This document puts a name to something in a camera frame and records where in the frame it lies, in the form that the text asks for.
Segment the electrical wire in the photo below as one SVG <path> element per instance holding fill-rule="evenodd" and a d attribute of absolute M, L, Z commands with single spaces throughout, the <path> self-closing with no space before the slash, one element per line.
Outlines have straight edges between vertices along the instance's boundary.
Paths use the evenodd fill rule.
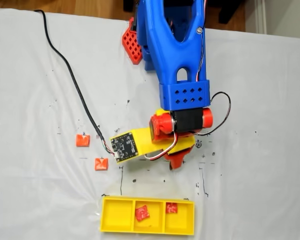
<path fill-rule="evenodd" d="M 213 129 L 213 130 L 211 130 L 211 131 L 208 131 L 208 132 L 206 132 L 206 133 L 198 133 L 198 132 L 195 132 L 195 131 L 191 131 L 190 133 L 192 133 L 192 134 L 194 134 L 194 135 L 197 135 L 197 136 L 206 136 L 206 135 L 212 134 L 215 130 L 217 130 L 218 128 L 220 128 L 220 127 L 225 123 L 225 121 L 227 120 L 227 118 L 229 117 L 229 114 L 230 114 L 230 110 L 231 110 L 231 99 L 230 99 L 230 96 L 229 96 L 227 93 L 225 93 L 225 92 L 223 92 L 223 91 L 219 91 L 219 92 L 217 92 L 216 94 L 214 94 L 214 95 L 212 96 L 212 98 L 211 98 L 211 100 L 210 100 L 210 103 L 212 103 L 212 101 L 213 101 L 213 99 L 215 98 L 215 96 L 217 96 L 217 95 L 219 95 L 219 94 L 224 94 L 224 95 L 226 95 L 227 98 L 229 99 L 229 108 L 228 108 L 228 112 L 227 112 L 226 115 L 225 115 L 224 120 L 223 120 L 223 121 L 222 121 L 215 129 Z"/>
<path fill-rule="evenodd" d="M 206 27 L 206 5 L 208 0 L 204 0 L 203 4 L 203 27 L 202 27 L 202 33 L 201 33 L 201 57 L 200 57 L 200 63 L 198 67 L 198 71 L 196 72 L 195 81 L 199 81 L 199 73 L 201 71 L 202 64 L 204 62 L 204 29 Z"/>
<path fill-rule="evenodd" d="M 114 153 L 113 153 L 113 152 L 110 150 L 110 148 L 108 147 L 108 145 L 107 145 L 107 143 L 106 143 L 106 140 L 105 140 L 104 136 L 102 135 L 102 132 L 101 132 L 100 129 L 98 128 L 98 126 L 97 126 L 95 120 L 94 120 L 93 117 L 91 116 L 91 113 L 90 113 L 90 111 L 89 111 L 89 109 L 88 109 L 88 106 L 87 106 L 87 104 L 86 104 L 86 101 L 85 101 L 85 99 L 84 99 L 84 96 L 83 96 L 82 93 L 81 93 L 81 90 L 80 90 L 80 88 L 79 88 L 79 86 L 78 86 L 77 80 L 76 80 L 76 78 L 75 78 L 75 75 L 74 75 L 74 73 L 73 73 L 73 71 L 72 71 L 72 69 L 71 69 L 71 66 L 70 66 L 68 60 L 67 60 L 67 59 L 66 59 L 66 58 L 65 58 L 65 57 L 64 57 L 64 56 L 63 56 L 63 55 L 62 55 L 62 54 L 54 47 L 54 46 L 53 46 L 53 44 L 52 44 L 51 41 L 50 41 L 49 34 L 48 34 L 47 19 L 46 19 L 46 14 L 45 14 L 45 12 L 44 12 L 43 10 L 41 10 L 41 9 L 34 10 L 34 11 L 37 12 L 37 13 L 42 13 L 42 16 L 43 16 L 43 24 L 44 24 L 44 32 L 45 32 L 45 36 L 46 36 L 46 39 L 47 39 L 47 41 L 48 41 L 50 47 L 51 47 L 51 48 L 52 48 L 52 49 L 53 49 L 53 50 L 54 50 L 54 51 L 62 58 L 62 60 L 65 62 L 66 66 L 67 66 L 67 68 L 68 68 L 68 70 L 69 70 L 69 73 L 70 73 L 70 75 L 71 75 L 72 81 L 73 81 L 73 83 L 74 83 L 75 89 L 76 89 L 76 91 L 77 91 L 77 93 L 78 93 L 78 95 L 79 95 L 79 97 L 80 97 L 81 102 L 82 102 L 83 108 L 84 108 L 84 110 L 85 110 L 85 112 L 86 112 L 86 114 L 87 114 L 87 116 L 88 116 L 88 118 L 89 118 L 89 120 L 90 120 L 92 126 L 94 127 L 96 133 L 97 133 L 98 136 L 100 137 L 104 149 L 105 149 L 108 153 L 114 155 Z"/>
<path fill-rule="evenodd" d="M 173 137 L 174 137 L 173 143 L 168 148 L 166 148 L 164 151 L 162 151 L 158 155 L 155 155 L 152 157 L 148 157 L 147 155 L 144 155 L 144 158 L 146 158 L 150 161 L 154 161 L 154 160 L 161 158 L 166 153 L 168 153 L 171 149 L 173 149 L 175 147 L 175 145 L 177 144 L 177 141 L 178 141 L 178 134 L 175 131 L 173 132 Z"/>

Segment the yellow sorting tray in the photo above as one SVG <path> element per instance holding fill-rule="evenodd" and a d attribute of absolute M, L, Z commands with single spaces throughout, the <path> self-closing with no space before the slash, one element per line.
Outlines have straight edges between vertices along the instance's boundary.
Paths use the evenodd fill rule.
<path fill-rule="evenodd" d="M 177 213 L 166 213 L 167 203 L 177 203 Z M 150 217 L 137 221 L 135 209 L 146 205 Z M 188 200 L 105 196 L 101 232 L 193 235 L 195 203 Z"/>

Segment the circuit board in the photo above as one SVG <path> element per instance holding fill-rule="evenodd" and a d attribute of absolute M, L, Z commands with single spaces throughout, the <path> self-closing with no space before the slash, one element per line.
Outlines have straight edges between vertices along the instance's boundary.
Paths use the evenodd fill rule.
<path fill-rule="evenodd" d="M 111 145 L 114 151 L 114 157 L 118 163 L 138 156 L 138 150 L 132 132 L 111 139 Z"/>

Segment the blue robotic arm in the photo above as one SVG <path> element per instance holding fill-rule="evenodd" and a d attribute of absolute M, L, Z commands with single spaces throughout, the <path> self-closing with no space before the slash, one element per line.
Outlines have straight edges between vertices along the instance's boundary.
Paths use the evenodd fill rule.
<path fill-rule="evenodd" d="M 182 6 L 165 6 L 162 0 L 141 0 L 137 9 L 137 41 L 145 70 L 155 69 L 160 104 L 166 111 L 210 105 L 204 4 L 202 0 L 184 2 Z M 177 72 L 182 68 L 187 79 L 178 81 Z"/>

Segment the screw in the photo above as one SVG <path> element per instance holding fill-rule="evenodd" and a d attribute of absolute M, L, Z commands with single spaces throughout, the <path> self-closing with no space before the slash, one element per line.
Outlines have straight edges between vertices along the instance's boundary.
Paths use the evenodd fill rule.
<path fill-rule="evenodd" d="M 202 34 L 202 32 L 203 32 L 202 27 L 198 27 L 198 28 L 196 29 L 196 33 L 197 33 L 197 34 Z"/>

